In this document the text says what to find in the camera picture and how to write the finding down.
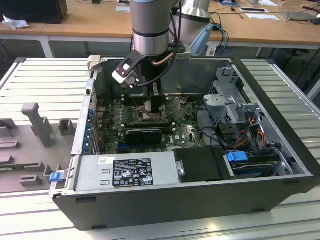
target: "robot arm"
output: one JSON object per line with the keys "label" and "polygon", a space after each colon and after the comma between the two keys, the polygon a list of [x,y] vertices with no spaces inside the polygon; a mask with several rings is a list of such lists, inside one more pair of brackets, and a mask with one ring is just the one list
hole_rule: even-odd
{"label": "robot arm", "polygon": [[[172,21],[171,9],[177,4],[179,10]],[[210,0],[184,0],[183,5],[181,0],[131,0],[134,51],[112,76],[130,88],[157,82],[169,71],[177,54],[185,51],[181,40],[191,46],[192,55],[198,56],[212,32],[209,5]],[[170,29],[177,34],[172,38],[174,44],[170,44]],[[145,77],[145,83],[139,83],[138,74]]]}

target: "sticker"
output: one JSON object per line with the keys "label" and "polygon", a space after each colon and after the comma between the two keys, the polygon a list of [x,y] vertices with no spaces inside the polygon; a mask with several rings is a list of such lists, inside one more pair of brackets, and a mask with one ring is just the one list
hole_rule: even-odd
{"label": "sticker", "polygon": [[[101,157],[107,159],[110,163],[110,157]],[[114,160],[113,162],[113,186],[115,188],[126,188],[135,186],[153,185],[153,173],[150,158]]]}
{"label": "sticker", "polygon": [[115,160],[114,156],[100,157],[99,164],[113,164],[114,160]]}

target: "desk leg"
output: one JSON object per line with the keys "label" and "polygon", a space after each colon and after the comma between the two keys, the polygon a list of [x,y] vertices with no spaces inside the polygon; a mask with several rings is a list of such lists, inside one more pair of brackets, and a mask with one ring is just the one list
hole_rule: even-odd
{"label": "desk leg", "polygon": [[86,54],[88,54],[88,55],[91,54],[89,43],[87,41],[84,42],[84,49],[85,49]]}
{"label": "desk leg", "polygon": [[255,57],[260,58],[263,51],[264,49],[262,47],[259,47],[258,51],[255,54]]}
{"label": "desk leg", "polygon": [[50,40],[49,37],[43,36],[40,40],[44,55],[47,59],[53,59],[55,58],[55,52],[50,46]]}
{"label": "desk leg", "polygon": [[320,93],[320,79],[318,82],[313,86],[310,92],[307,94],[307,98],[313,101],[315,97]]}

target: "copper pipe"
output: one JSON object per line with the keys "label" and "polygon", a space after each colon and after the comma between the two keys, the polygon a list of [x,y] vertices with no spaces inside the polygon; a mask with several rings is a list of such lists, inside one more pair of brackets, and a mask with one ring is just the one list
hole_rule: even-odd
{"label": "copper pipe", "polygon": [[171,59],[175,54],[172,52],[170,53],[168,56],[166,56],[164,59],[162,59],[161,61],[154,61],[152,62],[152,65],[157,67],[157,66],[160,66],[162,64],[165,64],[166,62],[169,61],[169,59]]}

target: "wooden desk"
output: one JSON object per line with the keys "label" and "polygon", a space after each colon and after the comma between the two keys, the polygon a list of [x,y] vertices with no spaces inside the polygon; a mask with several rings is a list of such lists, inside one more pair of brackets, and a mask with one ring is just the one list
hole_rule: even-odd
{"label": "wooden desk", "polygon": [[[250,8],[244,3],[239,1],[241,7]],[[258,5],[259,8],[267,9],[269,12],[300,12],[305,9],[301,7],[292,7],[299,5],[310,4],[309,1],[301,0],[286,0],[282,7],[268,7]],[[316,7],[317,4],[312,4],[308,7]],[[316,49],[320,46],[320,27],[312,23],[300,24],[296,21],[287,21],[279,13],[274,13],[280,20],[267,20],[267,19],[250,19],[246,14],[241,14],[244,19],[238,14],[230,10],[230,7],[224,9],[219,3],[214,2],[210,9],[210,12],[222,13],[220,14],[223,29],[229,33],[231,42],[249,43],[249,44],[281,44],[281,45],[315,45]],[[316,16],[316,12],[308,11],[308,13]],[[216,23],[219,23],[217,14],[213,14],[212,18]],[[213,33],[210,40],[216,41],[221,39],[221,35]]]}
{"label": "wooden desk", "polygon": [[[248,7],[244,0],[239,1],[243,7]],[[286,0],[283,7],[268,7],[270,12],[302,11],[302,7],[287,8],[297,5],[310,4],[309,1]],[[129,43],[132,34],[131,13],[117,12],[116,3],[102,2],[92,4],[91,1],[67,1],[68,14],[62,24],[31,23],[30,28],[16,31],[0,26],[0,39],[25,39],[38,40],[42,44],[47,58],[52,58],[54,53],[50,41],[78,41],[78,42],[118,42]],[[297,48],[318,49],[320,46],[320,26],[299,24],[295,21],[286,21],[280,14],[275,15],[280,20],[250,19],[242,14],[233,13],[230,7],[222,7],[216,1],[211,3],[210,11],[221,13],[223,28],[229,34],[229,46],[266,47],[266,48]],[[217,14],[212,15],[219,23]],[[213,32],[209,44],[217,46],[221,41],[220,32]]]}

